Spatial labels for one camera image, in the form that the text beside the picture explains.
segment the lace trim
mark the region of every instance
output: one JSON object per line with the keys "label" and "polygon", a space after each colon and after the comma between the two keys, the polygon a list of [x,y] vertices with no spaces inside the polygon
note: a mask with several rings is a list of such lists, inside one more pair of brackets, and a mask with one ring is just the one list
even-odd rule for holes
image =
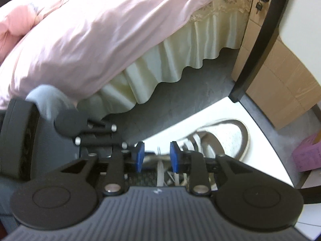
{"label": "lace trim", "polygon": [[208,5],[195,11],[188,22],[202,21],[209,15],[214,15],[218,12],[230,12],[238,10],[242,13],[250,12],[252,0],[213,0]]}

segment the gray floor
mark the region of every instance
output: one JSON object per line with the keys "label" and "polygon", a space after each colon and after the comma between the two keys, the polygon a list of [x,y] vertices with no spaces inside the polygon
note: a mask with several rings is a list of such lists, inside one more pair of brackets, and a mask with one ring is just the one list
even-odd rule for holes
{"label": "gray floor", "polygon": [[[150,100],[137,104],[127,113],[111,114],[118,131],[130,144],[191,116],[228,96],[234,82],[230,78],[238,50],[222,49],[215,60],[204,60],[203,67],[184,69],[177,83],[159,84]],[[321,129],[321,124],[310,110],[285,128],[276,131],[258,107],[244,96],[241,103],[250,113],[279,155],[294,185],[302,174],[296,171],[291,158],[294,148],[307,136]]]}

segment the silver bolt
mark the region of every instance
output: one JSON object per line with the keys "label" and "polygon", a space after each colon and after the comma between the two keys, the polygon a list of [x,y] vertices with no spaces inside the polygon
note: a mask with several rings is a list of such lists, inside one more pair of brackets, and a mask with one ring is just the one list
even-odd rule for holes
{"label": "silver bolt", "polygon": [[205,194],[209,191],[210,189],[205,186],[205,185],[197,185],[193,188],[193,191],[197,194]]}
{"label": "silver bolt", "polygon": [[116,132],[117,131],[117,126],[115,124],[111,125],[111,131]]}
{"label": "silver bolt", "polygon": [[75,138],[75,145],[76,145],[76,146],[79,146],[80,143],[81,143],[81,138],[80,138],[80,137],[76,137],[76,138]]}
{"label": "silver bolt", "polygon": [[123,142],[122,144],[121,144],[121,147],[122,147],[122,149],[127,149],[127,143],[126,142]]}
{"label": "silver bolt", "polygon": [[108,193],[116,193],[121,190],[121,186],[119,186],[118,184],[108,184],[105,186],[105,190]]}

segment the cream satin bed skirt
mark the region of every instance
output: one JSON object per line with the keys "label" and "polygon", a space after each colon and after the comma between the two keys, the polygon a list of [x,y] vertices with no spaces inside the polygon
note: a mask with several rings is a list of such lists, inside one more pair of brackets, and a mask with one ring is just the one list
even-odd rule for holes
{"label": "cream satin bed skirt", "polygon": [[78,109],[103,118],[147,102],[158,83],[179,81],[186,66],[199,69],[203,59],[217,58],[222,48],[239,49],[247,21],[247,11],[234,10],[187,23],[100,91],[79,102]]}

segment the black circular joint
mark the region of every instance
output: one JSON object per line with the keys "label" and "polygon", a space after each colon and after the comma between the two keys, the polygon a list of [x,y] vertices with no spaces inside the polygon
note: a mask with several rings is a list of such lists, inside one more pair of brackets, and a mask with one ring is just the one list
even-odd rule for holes
{"label": "black circular joint", "polygon": [[77,174],[54,174],[25,183],[11,197],[14,217],[39,230],[73,226],[88,218],[98,198],[95,189]]}
{"label": "black circular joint", "polygon": [[33,202],[42,208],[61,207],[70,200],[70,192],[63,187],[45,187],[33,195]]}
{"label": "black circular joint", "polygon": [[61,111],[55,119],[56,131],[69,138],[77,137],[87,128],[87,116],[75,109]]}
{"label": "black circular joint", "polygon": [[259,232],[292,226],[303,208],[296,189],[268,175],[252,173],[229,178],[217,191],[215,203],[232,223]]}
{"label": "black circular joint", "polygon": [[247,204],[257,208],[270,208],[280,202],[280,194],[267,186],[255,186],[244,191],[243,198]]}

